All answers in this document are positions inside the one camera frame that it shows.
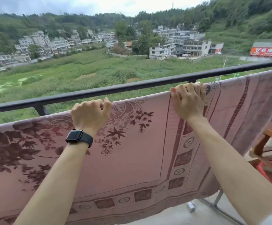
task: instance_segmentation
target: green field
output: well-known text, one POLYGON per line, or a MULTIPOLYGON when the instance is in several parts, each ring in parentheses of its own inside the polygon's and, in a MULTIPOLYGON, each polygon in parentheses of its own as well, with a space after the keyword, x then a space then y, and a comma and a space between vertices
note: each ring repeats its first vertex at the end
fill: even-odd
MULTIPOLYGON (((113 57, 107 55, 105 49, 93 50, 0 72, 0 103, 222 68, 223 59, 224 56, 216 56, 197 63, 176 58, 159 61, 137 56, 113 57)), ((247 62, 229 58, 226 66, 245 63, 247 62)), ((261 70, 244 72, 240 75, 259 71, 261 70)), ((222 79, 233 76, 234 74, 225 75, 222 79)), ((200 81, 214 80, 215 77, 200 81)), ((108 95, 108 98, 110 101, 117 101, 144 96, 169 90, 171 86, 173 85, 117 93, 108 95)), ((50 112, 57 113, 69 110, 74 103, 81 101, 51 104, 47 108, 50 112)), ((3 112, 0 113, 0 124, 37 116, 33 108, 3 112)))

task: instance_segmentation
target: balcony railing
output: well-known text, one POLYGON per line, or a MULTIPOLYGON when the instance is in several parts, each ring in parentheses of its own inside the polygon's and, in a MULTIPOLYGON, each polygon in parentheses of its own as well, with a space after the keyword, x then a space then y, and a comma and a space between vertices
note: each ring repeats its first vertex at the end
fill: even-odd
POLYGON ((19 100, 7 103, 0 103, 0 112, 18 110, 23 108, 33 107, 36 109, 40 116, 50 114, 49 111, 45 108, 45 105, 58 103, 58 102, 67 102, 77 99, 85 99, 89 97, 101 96, 106 94, 114 94, 119 92, 138 90, 143 88, 150 88, 156 86, 162 86, 166 84, 174 84, 180 82, 196 82, 198 79, 215 77, 220 75, 257 70, 262 68, 272 67, 272 60, 262 63, 251 63, 244 64, 239 66, 231 66, 221 69, 206 70, 196 73, 186 73, 176 76, 168 76, 157 79, 143 80, 133 83, 126 83, 120 85, 113 85, 101 88, 93 88, 88 90, 74 91, 69 93, 63 93, 53 96, 45 96, 40 98, 32 98, 27 100, 19 100))

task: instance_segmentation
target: red sign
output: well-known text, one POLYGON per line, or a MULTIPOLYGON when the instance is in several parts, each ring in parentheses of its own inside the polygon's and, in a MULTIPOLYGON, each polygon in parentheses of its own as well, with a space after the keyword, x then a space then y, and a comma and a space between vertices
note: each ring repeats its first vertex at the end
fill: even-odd
POLYGON ((252 47, 250 55, 272 57, 272 48, 271 47, 252 47))

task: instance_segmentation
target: cloudy sky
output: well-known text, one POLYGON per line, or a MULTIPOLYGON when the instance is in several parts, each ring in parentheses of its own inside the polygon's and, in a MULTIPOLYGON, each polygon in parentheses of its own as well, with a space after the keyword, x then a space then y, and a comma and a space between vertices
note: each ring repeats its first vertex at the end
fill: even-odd
POLYGON ((207 0, 0 0, 0 13, 33 14, 51 12, 54 14, 76 13, 123 13, 135 16, 140 11, 156 12, 174 8, 196 6, 207 0))

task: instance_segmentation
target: hand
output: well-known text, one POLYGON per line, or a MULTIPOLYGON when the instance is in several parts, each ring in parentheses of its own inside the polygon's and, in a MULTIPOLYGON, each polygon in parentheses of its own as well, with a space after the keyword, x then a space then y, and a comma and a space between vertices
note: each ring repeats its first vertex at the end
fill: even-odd
POLYGON ((74 127, 83 130, 93 138, 104 126, 111 112, 111 102, 108 98, 76 103, 71 110, 74 127))
POLYGON ((201 84, 188 83, 170 90, 179 117, 191 122, 203 118, 205 87, 201 84))

